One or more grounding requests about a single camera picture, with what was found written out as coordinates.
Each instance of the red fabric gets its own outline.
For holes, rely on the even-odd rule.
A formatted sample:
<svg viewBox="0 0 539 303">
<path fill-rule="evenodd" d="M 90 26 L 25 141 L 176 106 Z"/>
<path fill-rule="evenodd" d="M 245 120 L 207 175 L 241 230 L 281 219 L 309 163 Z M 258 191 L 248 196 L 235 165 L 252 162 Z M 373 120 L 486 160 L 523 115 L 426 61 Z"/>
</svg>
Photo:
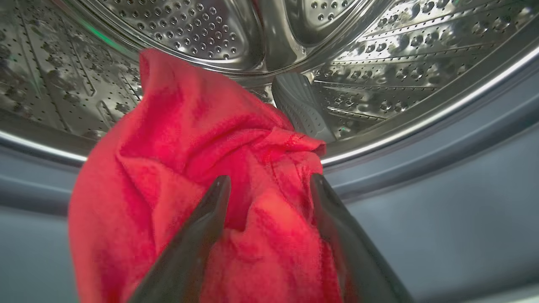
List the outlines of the red fabric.
<svg viewBox="0 0 539 303">
<path fill-rule="evenodd" d="M 201 302 L 339 301 L 309 178 L 323 142 L 228 78 L 142 52 L 142 102 L 97 144 L 70 204 L 82 302 L 125 302 L 219 175 L 232 192 Z"/>
</svg>

